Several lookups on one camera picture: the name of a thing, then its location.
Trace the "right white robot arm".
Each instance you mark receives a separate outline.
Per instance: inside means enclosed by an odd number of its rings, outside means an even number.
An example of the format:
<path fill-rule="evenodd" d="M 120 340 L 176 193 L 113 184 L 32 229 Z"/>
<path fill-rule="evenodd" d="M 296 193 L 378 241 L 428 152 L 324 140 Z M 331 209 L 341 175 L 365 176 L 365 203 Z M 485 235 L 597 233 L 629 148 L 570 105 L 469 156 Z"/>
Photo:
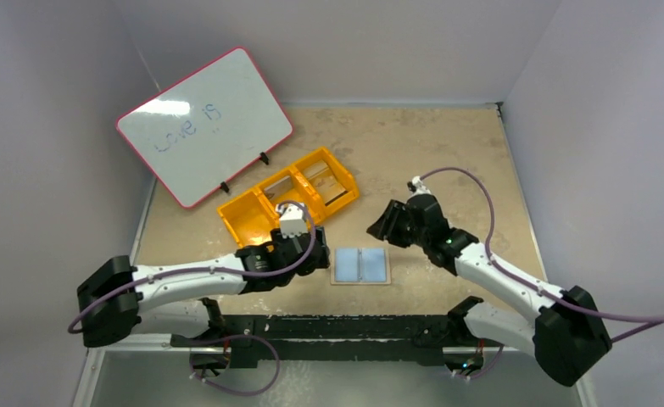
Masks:
<path fill-rule="evenodd" d="M 491 253 L 488 246 L 444 217 L 428 193 L 389 202 L 366 230 L 395 247 L 417 246 L 438 268 L 492 293 L 510 306 L 499 309 L 470 296 L 449 313 L 452 334 L 488 339 L 532 356 L 558 384 L 571 387 L 612 348 L 590 293 L 536 279 Z"/>

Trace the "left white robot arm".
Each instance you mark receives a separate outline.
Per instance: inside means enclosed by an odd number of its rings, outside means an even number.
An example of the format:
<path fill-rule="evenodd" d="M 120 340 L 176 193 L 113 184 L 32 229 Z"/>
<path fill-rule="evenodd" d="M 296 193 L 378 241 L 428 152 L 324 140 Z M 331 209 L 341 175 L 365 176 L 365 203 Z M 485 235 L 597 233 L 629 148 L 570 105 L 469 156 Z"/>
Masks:
<path fill-rule="evenodd" d="M 170 333 L 197 337 L 209 328 L 201 313 L 175 304 L 216 295 L 264 293 L 295 276 L 326 269 L 330 250 L 323 227 L 298 237 L 271 232 L 271 240 L 233 254 L 182 265 L 133 265 L 114 256 L 76 289 L 80 314 L 68 331 L 88 348 L 117 343 L 131 334 Z"/>

